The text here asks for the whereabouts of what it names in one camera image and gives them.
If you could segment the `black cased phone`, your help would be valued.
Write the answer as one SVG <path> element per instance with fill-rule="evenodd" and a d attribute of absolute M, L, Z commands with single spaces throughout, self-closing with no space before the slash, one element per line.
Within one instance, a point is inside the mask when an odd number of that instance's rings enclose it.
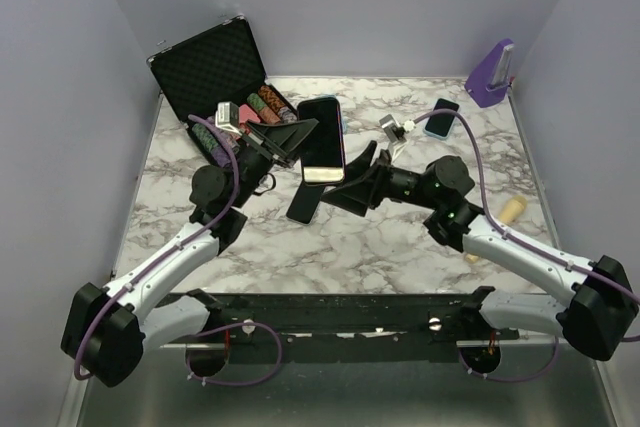
<path fill-rule="evenodd" d="M 316 120 L 300 156 L 307 184 L 337 185 L 345 178 L 345 152 L 341 107 L 338 99 L 323 96 L 298 105 L 300 120 Z"/>

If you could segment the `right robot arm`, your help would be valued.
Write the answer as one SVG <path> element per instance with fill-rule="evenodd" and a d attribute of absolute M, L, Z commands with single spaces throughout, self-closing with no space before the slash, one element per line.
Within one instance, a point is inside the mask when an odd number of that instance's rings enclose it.
<path fill-rule="evenodd" d="M 348 181 L 322 200 L 358 216 L 383 201 L 430 210 L 424 225 L 440 245 L 489 260 L 543 290 L 532 294 L 490 291 L 464 309 L 460 326 L 480 339 L 495 329 L 522 329 L 564 338 L 589 358 L 607 361 L 635 320 L 638 301 L 622 264 L 557 250 L 497 222 L 466 198 L 475 183 L 461 158 L 444 156 L 422 173 L 391 163 L 373 145 L 347 166 Z"/>

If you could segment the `light blue phone case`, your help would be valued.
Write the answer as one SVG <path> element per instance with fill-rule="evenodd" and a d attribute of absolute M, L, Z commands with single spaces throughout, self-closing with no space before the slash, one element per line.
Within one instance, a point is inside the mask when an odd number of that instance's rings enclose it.
<path fill-rule="evenodd" d="M 347 132 L 346 119 L 341 110 L 340 101 L 335 96 L 325 95 L 318 99 L 319 112 L 317 118 L 327 132 Z"/>

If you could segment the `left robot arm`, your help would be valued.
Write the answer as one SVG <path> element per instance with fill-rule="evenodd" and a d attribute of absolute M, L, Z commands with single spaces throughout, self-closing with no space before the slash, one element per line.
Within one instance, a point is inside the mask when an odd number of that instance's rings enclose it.
<path fill-rule="evenodd" d="M 143 354 L 179 337 L 214 340 L 220 315 L 186 296 L 168 306 L 160 303 L 170 291 L 203 264 L 218 257 L 241 233 L 247 218 L 240 212 L 275 165 L 293 165 L 316 130 L 315 119 L 293 123 L 249 123 L 242 146 L 234 151 L 223 141 L 222 128 L 192 116 L 226 153 L 199 168 L 191 181 L 194 206 L 188 221 L 154 255 L 106 285 L 87 283 L 75 293 L 61 340 L 73 359 L 73 375 L 97 378 L 107 387 L 125 380 Z"/>

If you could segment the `phone from blue case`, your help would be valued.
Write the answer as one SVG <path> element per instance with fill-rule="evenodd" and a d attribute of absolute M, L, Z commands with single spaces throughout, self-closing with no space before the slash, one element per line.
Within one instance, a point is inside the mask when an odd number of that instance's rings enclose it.
<path fill-rule="evenodd" d="M 313 220 L 324 193 L 323 185 L 301 183 L 286 212 L 286 218 L 302 225 Z"/>

